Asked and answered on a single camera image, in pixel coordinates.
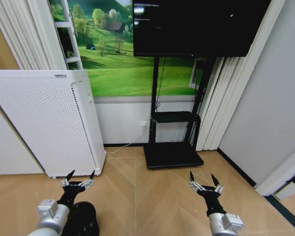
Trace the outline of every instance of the black tv stand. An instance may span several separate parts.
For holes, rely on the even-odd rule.
[[[154,56],[153,85],[151,99],[151,116],[148,144],[144,146],[147,167],[150,169],[198,166],[204,161],[196,152],[196,144],[200,129],[201,118],[198,115],[199,106],[203,101],[204,93],[215,63],[215,57],[206,59],[205,69],[196,94],[192,111],[181,112],[156,112],[157,79],[159,68],[159,56]],[[170,122],[188,122],[187,131],[182,142],[156,143],[156,124]],[[192,145],[190,145],[191,131],[194,123],[195,134]]]

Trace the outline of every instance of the wall mural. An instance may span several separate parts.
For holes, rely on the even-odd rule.
[[[64,21],[60,0],[50,0],[55,21]],[[94,96],[151,95],[153,58],[133,56],[132,5],[129,0],[68,0],[77,43]],[[66,56],[72,46],[59,36]],[[160,60],[159,78],[163,58]],[[160,95],[194,95],[189,87],[193,59],[166,58]]]

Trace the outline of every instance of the white curtain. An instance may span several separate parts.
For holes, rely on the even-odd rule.
[[[0,29],[20,69],[67,69],[47,0],[0,0]]]
[[[212,92],[207,109],[200,111],[202,124],[197,151],[218,148],[284,2],[271,1],[246,57],[224,59],[216,84],[207,91]]]

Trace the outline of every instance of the television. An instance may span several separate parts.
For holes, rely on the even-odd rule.
[[[134,56],[244,57],[270,0],[133,0]]]

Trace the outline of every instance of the electrical outlet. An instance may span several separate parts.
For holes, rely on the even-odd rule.
[[[142,121],[140,123],[140,127],[141,127],[142,131],[145,131],[147,129],[147,122],[146,121]]]

